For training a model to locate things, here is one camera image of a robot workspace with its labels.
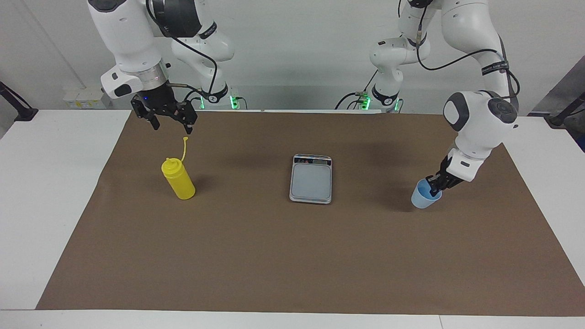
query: yellow bottle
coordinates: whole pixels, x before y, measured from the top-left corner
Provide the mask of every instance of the yellow bottle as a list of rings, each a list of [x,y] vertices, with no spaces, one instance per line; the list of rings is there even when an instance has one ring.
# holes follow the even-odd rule
[[[189,137],[183,138],[183,158],[181,160],[167,158],[162,166],[165,178],[181,200],[188,200],[195,195],[195,186],[191,178],[189,178],[185,166],[183,166],[183,161],[185,161],[185,155],[187,154],[187,139]]]

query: blue cup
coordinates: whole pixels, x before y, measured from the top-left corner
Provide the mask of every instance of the blue cup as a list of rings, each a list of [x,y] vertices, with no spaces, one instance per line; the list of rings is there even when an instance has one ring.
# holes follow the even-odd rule
[[[418,182],[417,187],[414,189],[411,201],[416,208],[427,209],[433,203],[439,201],[442,196],[443,191],[439,191],[439,194],[433,197],[431,195],[431,185],[426,179],[423,179]]]

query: digital scale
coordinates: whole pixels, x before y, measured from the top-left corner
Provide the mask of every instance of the digital scale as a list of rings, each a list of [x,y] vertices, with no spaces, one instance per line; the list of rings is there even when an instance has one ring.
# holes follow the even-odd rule
[[[292,161],[290,199],[330,204],[333,160],[328,156],[297,154]]]

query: yellow squeeze bottle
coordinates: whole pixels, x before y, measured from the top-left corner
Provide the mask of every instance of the yellow squeeze bottle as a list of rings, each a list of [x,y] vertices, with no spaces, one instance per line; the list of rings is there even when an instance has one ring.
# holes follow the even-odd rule
[[[185,161],[185,155],[187,154],[187,139],[189,137],[183,138],[183,158],[181,160],[167,158],[162,166],[165,178],[181,200],[188,200],[195,195],[195,186],[191,178],[189,178],[185,166],[183,166],[183,161]]]

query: white wall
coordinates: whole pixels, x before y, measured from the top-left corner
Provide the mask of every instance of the white wall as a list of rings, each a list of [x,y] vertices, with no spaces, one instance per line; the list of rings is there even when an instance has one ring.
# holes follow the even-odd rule
[[[236,44],[236,57],[224,65],[228,82],[252,108],[332,108],[373,74],[370,45],[398,36],[397,0],[209,1],[219,27]],[[522,81],[521,112],[526,114],[585,54],[579,34],[585,1],[490,3],[512,69]],[[34,16],[27,16],[26,7]],[[113,66],[86,0],[3,0],[0,8],[1,79],[35,106],[63,107],[63,86],[79,85],[67,62],[89,87],[99,87],[100,75]],[[43,30],[35,28],[35,19]],[[436,17],[429,33],[429,65],[461,55],[445,43],[439,23]],[[51,51],[44,32],[67,62]],[[191,74],[173,59],[169,41],[158,44],[173,63],[172,80],[189,83]],[[451,93],[483,88],[473,59],[438,72],[411,65],[404,74],[406,112],[438,113]],[[118,104],[129,107],[128,100]]]

